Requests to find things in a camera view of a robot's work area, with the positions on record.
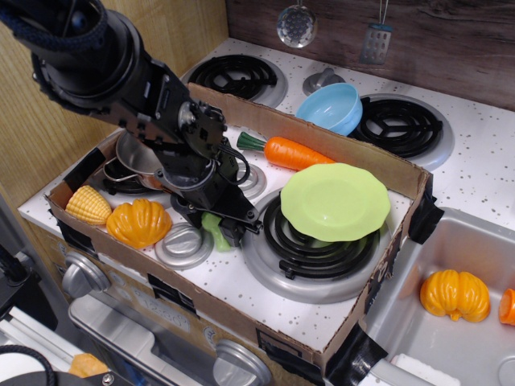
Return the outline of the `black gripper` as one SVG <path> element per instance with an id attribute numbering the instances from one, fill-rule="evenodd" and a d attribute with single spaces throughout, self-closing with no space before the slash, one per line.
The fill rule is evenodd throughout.
<path id="1" fill-rule="evenodd" d="M 248 166 L 245 157 L 227 138 L 218 146 L 209 146 L 206 158 L 186 144 L 154 144 L 154 154 L 162 169 L 154 176 L 171 197 L 172 208 L 191 226 L 202 228 L 204 212 L 219 216 L 219 229 L 229 245 L 238 248 L 246 230 L 258 232 L 258 210 L 238 187 L 246 180 L 237 179 L 238 163 Z"/>

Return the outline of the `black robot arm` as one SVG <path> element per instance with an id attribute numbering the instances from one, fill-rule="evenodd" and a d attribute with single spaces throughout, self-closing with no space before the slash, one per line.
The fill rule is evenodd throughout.
<path id="1" fill-rule="evenodd" d="M 225 136 L 222 112 L 194 100 L 151 58 L 127 17 L 99 1 L 4 1 L 1 20 L 31 51 L 50 100 L 125 129 L 156 155 L 157 187 L 190 224 L 205 212 L 219 216 L 233 246 L 260 231 L 258 210 L 241 191 L 244 158 Z"/>

